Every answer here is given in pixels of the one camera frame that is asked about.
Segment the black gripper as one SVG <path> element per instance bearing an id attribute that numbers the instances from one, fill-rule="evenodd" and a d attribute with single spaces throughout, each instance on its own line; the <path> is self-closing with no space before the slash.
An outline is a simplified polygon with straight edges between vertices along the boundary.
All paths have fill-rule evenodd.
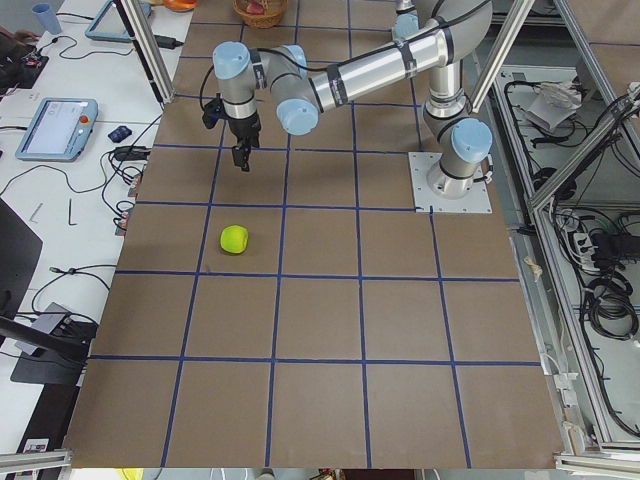
<path id="1" fill-rule="evenodd" d="M 258 115 L 246 118 L 229 120 L 231 132 L 236 137 L 238 144 L 232 148 L 234 165 L 243 172 L 250 171 L 249 159 L 251 145 L 259 145 L 261 122 Z"/>

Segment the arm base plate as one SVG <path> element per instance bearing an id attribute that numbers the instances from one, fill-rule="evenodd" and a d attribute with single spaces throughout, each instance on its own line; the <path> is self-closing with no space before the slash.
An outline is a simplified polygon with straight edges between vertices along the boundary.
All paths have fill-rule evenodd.
<path id="1" fill-rule="evenodd" d="M 419 213 L 491 214 L 489 176 L 476 165 L 474 175 L 454 179 L 441 169 L 439 152 L 409 152 L 414 209 Z"/>

